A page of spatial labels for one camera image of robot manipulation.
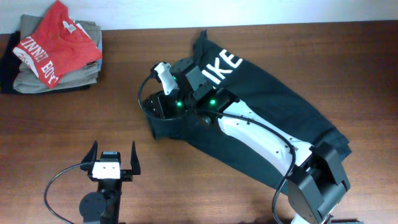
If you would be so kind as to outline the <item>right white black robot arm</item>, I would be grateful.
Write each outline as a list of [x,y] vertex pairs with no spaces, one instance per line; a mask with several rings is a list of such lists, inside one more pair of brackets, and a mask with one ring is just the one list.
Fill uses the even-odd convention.
[[233,55],[183,58],[150,71],[139,100],[155,138],[185,141],[285,194],[294,223],[325,223],[351,185],[348,140],[278,79]]

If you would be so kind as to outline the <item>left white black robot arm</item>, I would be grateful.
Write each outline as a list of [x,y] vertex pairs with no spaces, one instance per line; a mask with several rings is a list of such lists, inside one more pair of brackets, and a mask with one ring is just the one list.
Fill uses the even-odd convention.
[[118,224],[122,185],[141,174],[136,144],[132,143],[131,147],[130,169],[121,168],[120,152],[103,151],[100,157],[97,152],[98,143],[94,142],[81,161],[80,169],[87,172],[88,178],[98,187],[82,198],[79,212],[84,224]]

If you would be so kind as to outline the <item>dark green Nike t-shirt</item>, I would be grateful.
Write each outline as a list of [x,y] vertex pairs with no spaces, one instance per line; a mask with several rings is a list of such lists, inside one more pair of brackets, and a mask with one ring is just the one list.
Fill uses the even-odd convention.
[[[338,151],[341,160],[351,154],[348,139],[314,106],[267,71],[212,42],[206,30],[200,32],[193,45],[193,60],[200,70],[215,77],[213,86],[225,88],[242,99],[270,125],[314,146],[326,142]],[[232,72],[220,80],[217,75],[222,70]],[[152,109],[146,110],[146,118],[155,139],[185,141],[273,189],[281,182],[283,176],[270,160],[217,128],[202,125],[194,114],[159,119]]]

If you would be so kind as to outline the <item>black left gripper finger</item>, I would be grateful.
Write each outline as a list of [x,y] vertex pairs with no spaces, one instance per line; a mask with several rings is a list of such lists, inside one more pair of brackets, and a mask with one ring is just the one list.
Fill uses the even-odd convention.
[[132,174],[140,175],[141,174],[141,165],[139,163],[139,159],[138,159],[137,151],[136,151],[136,144],[134,141],[132,142],[130,164],[131,164]]
[[98,152],[98,142],[94,141],[91,149],[88,151],[86,156],[81,161],[81,170],[92,170],[94,163],[96,162]]

